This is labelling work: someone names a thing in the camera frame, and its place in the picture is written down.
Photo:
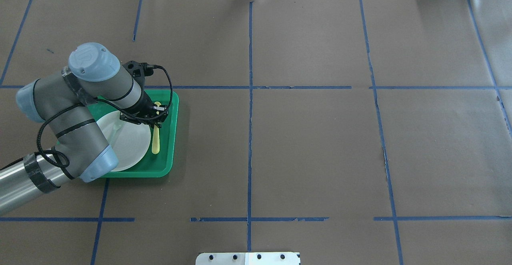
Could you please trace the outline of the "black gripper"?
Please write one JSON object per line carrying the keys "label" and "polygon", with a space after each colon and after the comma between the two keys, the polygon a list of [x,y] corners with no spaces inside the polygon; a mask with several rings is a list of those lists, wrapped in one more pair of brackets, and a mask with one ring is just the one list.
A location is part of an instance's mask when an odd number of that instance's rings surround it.
{"label": "black gripper", "polygon": [[149,96],[141,96],[134,106],[121,110],[119,119],[136,125],[145,124],[161,129],[167,117],[168,105],[156,105]]}

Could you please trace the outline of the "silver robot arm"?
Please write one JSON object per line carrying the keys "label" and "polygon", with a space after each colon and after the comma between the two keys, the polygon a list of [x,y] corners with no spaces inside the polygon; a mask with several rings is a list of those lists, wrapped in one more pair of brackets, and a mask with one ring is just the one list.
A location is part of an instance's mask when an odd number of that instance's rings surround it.
{"label": "silver robot arm", "polygon": [[60,72],[20,88],[18,108],[40,123],[36,151],[1,169],[1,214],[5,215],[76,178],[88,183],[119,163],[89,106],[104,103],[120,120],[161,127],[170,105],[158,106],[144,90],[161,65],[122,64],[104,45],[88,42],[71,52]]}

